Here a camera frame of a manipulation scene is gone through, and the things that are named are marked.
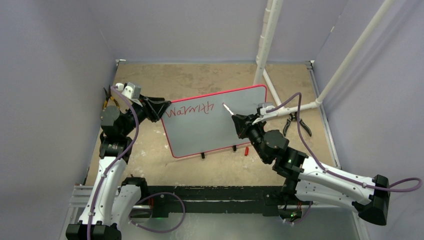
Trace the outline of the white red marker pen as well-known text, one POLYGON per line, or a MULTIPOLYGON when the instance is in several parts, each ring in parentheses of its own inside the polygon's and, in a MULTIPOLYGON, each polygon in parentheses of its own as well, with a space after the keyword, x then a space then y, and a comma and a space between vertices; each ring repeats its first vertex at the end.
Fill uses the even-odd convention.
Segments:
POLYGON ((231 109, 225 103, 222 103, 222 105, 229 112, 230 115, 232 115, 232 116, 234 115, 234 113, 231 111, 231 109))

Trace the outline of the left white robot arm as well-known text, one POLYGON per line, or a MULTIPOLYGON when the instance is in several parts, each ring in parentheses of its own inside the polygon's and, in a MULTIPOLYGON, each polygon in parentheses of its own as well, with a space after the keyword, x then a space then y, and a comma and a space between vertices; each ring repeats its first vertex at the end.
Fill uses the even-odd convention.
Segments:
POLYGON ((162 97, 140 95, 128 104, 125 112, 116 105, 109 105, 100 114, 102 131, 97 176, 84 211, 76 223, 66 228, 68 240, 122 239, 121 230, 132 207, 149 199, 145 178, 121 180, 136 140, 129 134, 138 131, 144 120, 159 121, 172 103, 162 97))

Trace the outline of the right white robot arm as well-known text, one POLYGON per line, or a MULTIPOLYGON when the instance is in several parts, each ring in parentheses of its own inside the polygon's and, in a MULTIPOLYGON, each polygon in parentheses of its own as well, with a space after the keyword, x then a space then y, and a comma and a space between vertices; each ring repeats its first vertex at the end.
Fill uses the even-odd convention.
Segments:
POLYGON ((290 141, 279 130, 266 131, 265 122, 255 123, 257 118, 256 114, 231 116, 237 137, 248 139, 262 162, 272 165, 272 170, 285 178, 280 191, 284 202, 300 201, 298 184, 307 181, 340 194, 320 196, 328 204, 350 208, 368 223, 387 224, 390 202, 390 193, 384 190, 389 187, 387 177, 379 174, 367 177, 326 164, 319 166, 315 158, 290 147, 290 141))

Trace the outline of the pink framed whiteboard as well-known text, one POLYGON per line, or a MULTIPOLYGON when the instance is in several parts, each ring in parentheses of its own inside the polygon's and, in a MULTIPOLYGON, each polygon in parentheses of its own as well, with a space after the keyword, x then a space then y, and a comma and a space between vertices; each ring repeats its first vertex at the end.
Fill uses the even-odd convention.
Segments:
POLYGON ((179 159, 249 144, 238 138, 223 103, 235 114, 255 114, 267 92, 258 84, 174 100, 161 118, 172 156, 179 159))

